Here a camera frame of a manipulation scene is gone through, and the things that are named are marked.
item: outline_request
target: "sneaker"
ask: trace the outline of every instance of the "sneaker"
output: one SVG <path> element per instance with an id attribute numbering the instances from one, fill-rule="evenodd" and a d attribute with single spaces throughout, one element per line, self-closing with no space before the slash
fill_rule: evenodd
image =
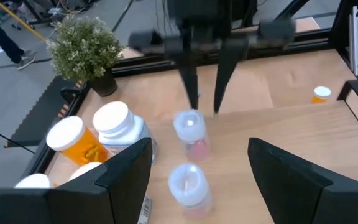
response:
<path id="1" fill-rule="evenodd" d="M 22 60 L 16 65 L 18 70 L 22 70 L 29 66 L 35 60 L 35 52 L 31 50 L 25 50 L 22 56 Z"/>

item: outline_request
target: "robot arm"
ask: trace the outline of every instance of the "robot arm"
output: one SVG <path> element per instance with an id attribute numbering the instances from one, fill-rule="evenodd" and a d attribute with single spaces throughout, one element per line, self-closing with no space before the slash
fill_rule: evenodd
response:
<path id="1" fill-rule="evenodd" d="M 151 30 L 129 37 L 129 47 L 146 55 L 164 54 L 175 62 L 193 109 L 198 109 L 196 67 L 200 55 L 219 52 L 214 95 L 214 112 L 218 113 L 230 77 L 250 48 L 284 47 L 294 38 L 291 19 L 261 22 L 257 30 L 232 33 L 232 1 L 167 0 L 169 17 L 175 20 L 180 35 L 163 38 Z"/>

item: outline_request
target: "pill bottle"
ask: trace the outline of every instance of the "pill bottle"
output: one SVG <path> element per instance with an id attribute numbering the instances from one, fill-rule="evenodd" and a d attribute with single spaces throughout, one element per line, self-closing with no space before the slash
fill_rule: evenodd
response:
<path id="1" fill-rule="evenodd" d="M 168 186 L 187 218 L 204 218 L 212 210 L 208 181 L 198 166 L 180 165 L 170 174 Z"/>
<path id="2" fill-rule="evenodd" d="M 78 165 L 107 160 L 107 150 L 77 116 L 69 116 L 55 124 L 47 134 L 47 145 Z"/>
<path id="3" fill-rule="evenodd" d="M 93 126 L 99 133 L 99 142 L 113 155 L 142 138 L 152 138 L 143 118 L 134 115 L 128 106 L 120 101 L 108 103 L 97 110 L 93 116 Z M 152 164 L 155 164 L 157 143 L 154 139 L 152 147 Z"/>
<path id="4" fill-rule="evenodd" d="M 100 164 L 102 164 L 101 162 L 90 162 L 88 164 L 85 164 L 83 166 L 81 166 L 78 170 L 76 170 L 70 177 L 69 180 L 73 180 L 83 174 L 85 174 L 86 172 L 88 172 L 89 170 L 99 166 Z"/>
<path id="5" fill-rule="evenodd" d="M 16 184 L 14 188 L 23 189 L 23 188 L 36 188 L 36 189 L 51 189 L 54 187 L 53 184 L 47 175 L 45 174 L 32 174 L 24 179 L 22 179 L 19 183 Z"/>
<path id="6" fill-rule="evenodd" d="M 189 160 L 196 162 L 208 157 L 210 146 L 202 114 L 197 110 L 182 111 L 175 116 L 173 127 Z"/>
<path id="7" fill-rule="evenodd" d="M 312 103 L 325 103 L 327 102 L 331 90 L 325 86 L 318 86 L 314 89 L 314 96 L 311 100 Z"/>

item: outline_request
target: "yellow pole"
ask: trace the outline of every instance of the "yellow pole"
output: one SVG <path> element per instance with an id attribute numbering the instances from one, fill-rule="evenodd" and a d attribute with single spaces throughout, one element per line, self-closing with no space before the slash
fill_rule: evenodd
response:
<path id="1" fill-rule="evenodd" d="M 1 9 L 3 9 L 5 12 L 9 13 L 9 15 L 11 15 L 14 19 L 16 19 L 17 21 L 19 21 L 26 29 L 28 29 L 31 33 L 33 33 L 34 35 L 36 35 L 38 38 L 40 38 L 42 41 L 46 42 L 47 40 L 41 36 L 41 34 L 39 34 L 38 32 L 36 32 L 35 30 L 33 30 L 26 22 L 24 22 L 23 20 L 21 20 L 19 17 L 17 17 L 12 11 L 10 11 L 6 6 L 4 6 L 4 4 L 0 3 L 0 7 Z"/>

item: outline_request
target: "green plant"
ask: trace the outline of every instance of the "green plant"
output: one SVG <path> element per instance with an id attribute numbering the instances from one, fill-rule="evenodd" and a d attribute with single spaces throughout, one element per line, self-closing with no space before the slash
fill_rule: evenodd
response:
<path id="1" fill-rule="evenodd" d="M 122 47 L 98 17 L 67 16 L 57 24 L 56 38 L 48 40 L 52 66 L 66 80 L 91 81 L 104 75 L 121 58 Z"/>

